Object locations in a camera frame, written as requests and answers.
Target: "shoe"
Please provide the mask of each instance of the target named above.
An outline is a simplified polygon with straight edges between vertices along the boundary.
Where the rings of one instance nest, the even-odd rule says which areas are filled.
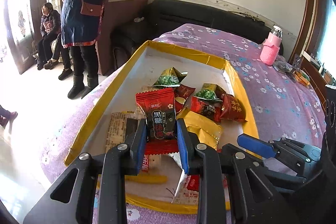
[[[8,124],[9,119],[5,118],[5,117],[0,117],[0,126],[2,126],[3,128],[6,127],[6,125]]]
[[[82,94],[82,99],[88,95],[96,86],[98,86],[98,75],[90,78],[89,76],[87,77],[87,87],[85,87],[85,90]]]
[[[43,65],[44,69],[53,69],[58,64],[58,60],[52,62],[49,60],[46,64]]]
[[[42,70],[45,63],[47,63],[47,61],[40,61],[40,63],[37,65],[37,70]]]
[[[69,75],[71,75],[73,73],[72,69],[68,69],[68,70],[63,70],[63,72],[61,73],[61,75],[58,77],[59,80],[64,80],[65,78],[67,78]]]
[[[73,76],[73,87],[70,89],[68,93],[68,98],[75,98],[82,90],[84,90],[85,86],[83,83],[84,75],[81,76]]]
[[[13,121],[17,117],[18,113],[16,111],[10,113],[10,120]]]

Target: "green snack package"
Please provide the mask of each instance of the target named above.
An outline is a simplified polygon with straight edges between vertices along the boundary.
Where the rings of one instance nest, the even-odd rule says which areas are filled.
[[[222,102],[222,95],[226,92],[216,84],[204,83],[202,89],[195,94],[195,97],[207,100],[213,103]]]
[[[154,83],[154,87],[168,88],[180,86],[181,81],[187,76],[187,72],[179,72],[174,67],[164,70],[158,80]]]

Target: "pink thermos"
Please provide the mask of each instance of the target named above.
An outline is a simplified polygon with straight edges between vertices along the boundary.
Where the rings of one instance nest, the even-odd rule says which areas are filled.
[[[266,65],[273,65],[280,49],[282,40],[282,29],[276,25],[269,32],[268,38],[264,42],[264,47],[260,54],[260,60]]]

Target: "white tile floor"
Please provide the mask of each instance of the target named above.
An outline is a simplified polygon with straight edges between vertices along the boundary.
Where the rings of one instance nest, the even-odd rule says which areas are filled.
[[[0,104],[18,112],[13,123],[0,126],[0,199],[19,223],[50,186],[38,159],[43,140],[81,102],[68,99],[73,80],[58,80],[62,70],[62,64],[41,71],[33,66],[19,75],[10,57],[0,63]]]

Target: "bed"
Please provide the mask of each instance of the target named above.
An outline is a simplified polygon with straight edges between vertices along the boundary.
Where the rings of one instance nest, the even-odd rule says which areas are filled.
[[[261,45],[227,32],[193,24],[182,25],[155,40],[193,48],[228,60],[244,85],[261,140],[286,137],[321,147],[326,124],[316,93],[312,88],[291,82],[273,67],[262,63],[258,59]],[[41,151],[41,166],[51,182],[65,169],[63,160],[77,132],[119,71],[120,69],[115,71],[87,95],[63,127],[52,138],[46,140]],[[288,169],[276,160],[268,160],[266,165],[273,170],[288,172]],[[127,205],[127,215],[134,223],[196,221],[195,215],[161,213],[130,204]]]

